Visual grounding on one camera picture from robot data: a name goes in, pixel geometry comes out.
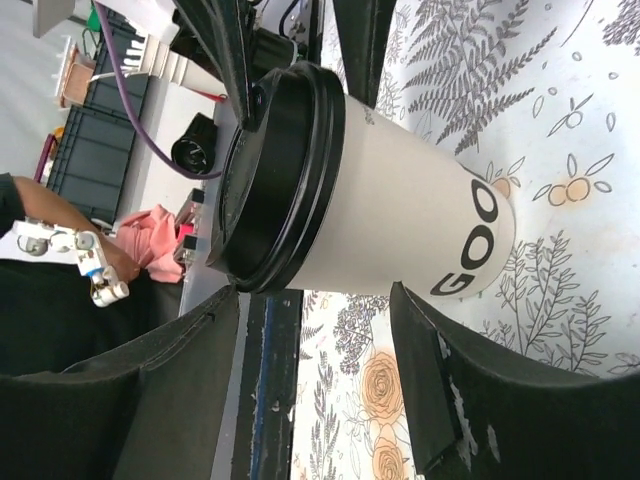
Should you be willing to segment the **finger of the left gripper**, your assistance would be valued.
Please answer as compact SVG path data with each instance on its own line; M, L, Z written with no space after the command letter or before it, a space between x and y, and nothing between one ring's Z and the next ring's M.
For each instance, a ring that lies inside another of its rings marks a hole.
M255 101L249 77L247 15L239 0L177 0L173 20L179 31L172 50L219 79L239 125L253 130Z
M396 0L334 0L349 94L375 108Z

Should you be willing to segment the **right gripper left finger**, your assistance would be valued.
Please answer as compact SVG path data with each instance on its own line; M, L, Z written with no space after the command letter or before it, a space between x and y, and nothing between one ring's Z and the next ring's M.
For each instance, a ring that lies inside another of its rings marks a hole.
M63 373L2 377L2 478L209 478L238 326L225 286Z

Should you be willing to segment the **black cup lid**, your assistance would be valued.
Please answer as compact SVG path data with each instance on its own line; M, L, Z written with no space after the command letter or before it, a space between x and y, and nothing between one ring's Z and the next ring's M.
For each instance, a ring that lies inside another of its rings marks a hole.
M207 259L249 293L286 289L302 267L330 204L346 128L342 84L318 65L275 69L256 91L257 128L235 132Z

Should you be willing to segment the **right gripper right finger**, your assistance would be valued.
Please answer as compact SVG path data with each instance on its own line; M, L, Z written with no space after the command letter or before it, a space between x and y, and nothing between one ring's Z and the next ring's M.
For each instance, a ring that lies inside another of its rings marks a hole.
M416 471L428 479L635 479L639 377L515 353L402 284L390 324Z

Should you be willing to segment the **white paper coffee cup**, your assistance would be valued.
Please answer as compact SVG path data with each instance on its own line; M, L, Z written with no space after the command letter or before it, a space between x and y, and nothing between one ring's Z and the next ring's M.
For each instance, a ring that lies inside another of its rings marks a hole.
M514 214L449 153L352 97L339 174L320 231L290 283L301 290L464 298L498 278Z

